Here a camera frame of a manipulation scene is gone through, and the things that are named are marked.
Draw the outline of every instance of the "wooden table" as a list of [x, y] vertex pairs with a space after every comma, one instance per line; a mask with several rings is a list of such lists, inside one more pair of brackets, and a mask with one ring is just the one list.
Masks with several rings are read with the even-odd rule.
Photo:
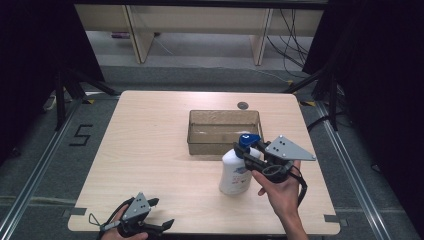
[[[221, 156], [191, 156], [187, 133], [191, 110], [238, 110], [246, 102], [260, 114], [266, 141], [283, 134], [311, 153], [309, 138], [296, 98], [291, 94], [221, 92], [124, 92], [76, 203], [84, 216], [72, 215], [72, 231], [98, 231], [90, 213], [103, 223], [119, 204], [138, 192], [160, 199], [146, 222], [175, 219], [166, 233], [284, 234], [266, 196], [257, 195], [252, 180], [248, 191], [227, 196], [219, 189]], [[311, 235], [333, 235], [338, 223], [317, 161], [302, 162], [309, 185], [299, 212]]]

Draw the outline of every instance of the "transparent plastic container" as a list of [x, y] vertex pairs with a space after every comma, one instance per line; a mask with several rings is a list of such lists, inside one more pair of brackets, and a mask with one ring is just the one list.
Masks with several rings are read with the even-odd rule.
[[192, 110], [187, 143], [190, 155], [224, 155], [243, 133], [263, 138], [258, 111]]

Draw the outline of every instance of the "white bottle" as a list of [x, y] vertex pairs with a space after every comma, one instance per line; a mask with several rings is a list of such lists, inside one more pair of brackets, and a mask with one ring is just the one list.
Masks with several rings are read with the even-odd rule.
[[[249, 148], [250, 155], [259, 158], [261, 152], [250, 147], [253, 142], [259, 140], [260, 137], [258, 135], [243, 134], [240, 136], [239, 146], [245, 149]], [[252, 173], [246, 169], [242, 156], [237, 156], [234, 149], [231, 149], [222, 157], [222, 163], [223, 169], [219, 190], [228, 195], [246, 191], [250, 186]]]

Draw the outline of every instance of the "small round object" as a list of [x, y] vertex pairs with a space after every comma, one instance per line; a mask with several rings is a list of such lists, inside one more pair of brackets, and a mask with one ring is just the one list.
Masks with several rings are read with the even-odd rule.
[[247, 102], [239, 102], [237, 103], [237, 107], [241, 110], [246, 110], [249, 108], [249, 104]]

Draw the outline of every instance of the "black tape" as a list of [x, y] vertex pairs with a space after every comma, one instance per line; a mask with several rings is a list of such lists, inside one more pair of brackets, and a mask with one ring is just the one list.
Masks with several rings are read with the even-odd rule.
[[325, 222], [335, 222], [335, 223], [340, 222], [339, 218], [336, 215], [326, 215], [326, 214], [324, 214], [324, 221]]

